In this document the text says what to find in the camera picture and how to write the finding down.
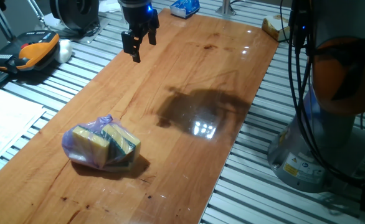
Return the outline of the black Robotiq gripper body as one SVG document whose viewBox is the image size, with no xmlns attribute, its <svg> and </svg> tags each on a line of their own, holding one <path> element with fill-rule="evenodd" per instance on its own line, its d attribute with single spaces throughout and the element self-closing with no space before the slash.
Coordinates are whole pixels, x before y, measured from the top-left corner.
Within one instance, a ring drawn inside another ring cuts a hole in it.
<svg viewBox="0 0 365 224">
<path fill-rule="evenodd" d="M 158 12 L 152 7 L 152 0 L 119 0 L 118 1 L 129 30 L 135 34 L 138 30 L 148 34 L 149 27 L 159 28 Z"/>
</svg>

